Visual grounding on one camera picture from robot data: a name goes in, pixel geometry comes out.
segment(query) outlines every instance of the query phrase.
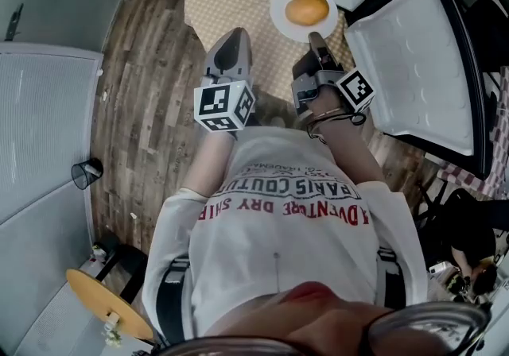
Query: person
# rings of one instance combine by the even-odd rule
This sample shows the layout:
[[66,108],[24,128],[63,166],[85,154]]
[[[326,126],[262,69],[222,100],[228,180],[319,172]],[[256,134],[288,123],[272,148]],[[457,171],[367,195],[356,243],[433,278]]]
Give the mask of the person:
[[497,275],[495,232],[483,222],[468,192],[459,189],[453,194],[456,203],[447,205],[444,219],[448,260],[460,269],[475,296],[487,294],[495,288]]
[[[309,104],[315,116],[338,108],[329,87]],[[406,304],[426,300],[424,259],[403,194],[387,187],[350,121],[324,122],[320,131],[327,145],[274,127],[248,127],[237,140],[204,138],[182,188],[163,204],[142,291],[159,332],[181,320],[183,339],[195,339],[170,350],[227,354],[231,346],[233,354],[264,354],[269,346],[292,354],[289,342],[322,356],[357,354],[367,327],[388,312],[377,301],[381,242],[397,255]],[[178,315],[161,310],[161,287],[178,282],[168,282],[169,266],[186,256]],[[367,340],[382,349],[377,354],[444,353],[442,342],[420,331],[373,343],[380,331],[370,329]]]

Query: eyeglasses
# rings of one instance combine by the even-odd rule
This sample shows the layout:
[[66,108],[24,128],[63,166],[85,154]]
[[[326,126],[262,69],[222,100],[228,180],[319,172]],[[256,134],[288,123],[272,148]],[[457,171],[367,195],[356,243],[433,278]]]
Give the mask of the eyeglasses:
[[[359,354],[367,356],[458,355],[482,337],[492,315],[487,307],[435,302],[392,311],[363,329]],[[207,337],[163,350],[159,356],[302,356],[300,344],[255,337]]]

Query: hand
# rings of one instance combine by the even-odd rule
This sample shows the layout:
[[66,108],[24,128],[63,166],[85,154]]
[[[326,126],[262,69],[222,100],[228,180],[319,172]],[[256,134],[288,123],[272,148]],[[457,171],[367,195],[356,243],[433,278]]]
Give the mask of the hand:
[[332,86],[320,87],[317,98],[308,102],[308,108],[315,116],[337,107],[341,107],[341,100],[337,90]]

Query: lip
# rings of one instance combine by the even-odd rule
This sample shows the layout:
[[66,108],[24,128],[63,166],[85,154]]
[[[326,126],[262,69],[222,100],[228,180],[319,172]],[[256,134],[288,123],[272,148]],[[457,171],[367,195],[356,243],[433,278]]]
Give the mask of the lip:
[[285,302],[308,302],[313,300],[325,300],[337,298],[337,295],[332,290],[316,281],[310,281],[300,284],[292,289],[281,301],[280,304]]

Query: bread bun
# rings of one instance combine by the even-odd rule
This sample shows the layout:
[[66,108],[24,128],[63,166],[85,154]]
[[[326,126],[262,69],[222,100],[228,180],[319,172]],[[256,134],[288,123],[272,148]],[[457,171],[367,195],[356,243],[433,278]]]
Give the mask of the bread bun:
[[327,0],[292,0],[286,5],[285,15],[298,25],[315,25],[328,16]]

